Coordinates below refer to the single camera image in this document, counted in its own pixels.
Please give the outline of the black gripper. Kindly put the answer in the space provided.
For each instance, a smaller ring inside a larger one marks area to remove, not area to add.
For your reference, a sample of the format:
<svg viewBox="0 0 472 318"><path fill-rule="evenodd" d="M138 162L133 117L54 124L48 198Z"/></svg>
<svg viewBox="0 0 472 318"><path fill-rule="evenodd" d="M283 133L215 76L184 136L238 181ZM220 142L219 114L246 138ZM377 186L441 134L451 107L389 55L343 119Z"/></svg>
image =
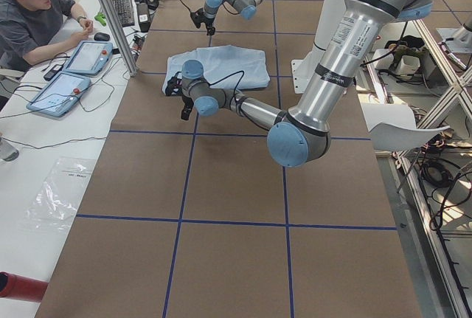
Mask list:
<svg viewBox="0 0 472 318"><path fill-rule="evenodd" d="M181 111L181 119L188 120L192 113L194 102L190 97L182 96L181 98L184 103L184 108Z"/></svg>
<svg viewBox="0 0 472 318"><path fill-rule="evenodd" d="M206 30L207 30L206 34L207 35L214 35L215 34L215 26L214 26L215 16L206 16L206 15L204 15L203 22L204 22Z"/></svg>

